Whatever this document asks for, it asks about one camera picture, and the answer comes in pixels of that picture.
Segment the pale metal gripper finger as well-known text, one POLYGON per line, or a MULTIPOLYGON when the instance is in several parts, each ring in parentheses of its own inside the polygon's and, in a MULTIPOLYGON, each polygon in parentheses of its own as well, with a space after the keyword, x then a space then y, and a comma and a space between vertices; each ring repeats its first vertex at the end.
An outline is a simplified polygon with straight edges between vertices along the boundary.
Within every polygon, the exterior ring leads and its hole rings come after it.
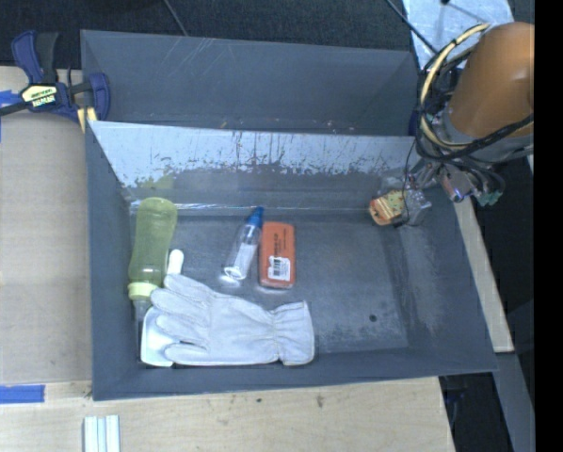
POLYGON ((386 194, 394 190, 408 194, 410 192, 418 192, 420 187, 410 174, 389 174, 382 176, 380 179, 379 193, 386 194))
POLYGON ((406 189, 398 191, 399 216, 394 220, 394 226, 418 226, 427 216, 432 204, 421 189, 406 189))

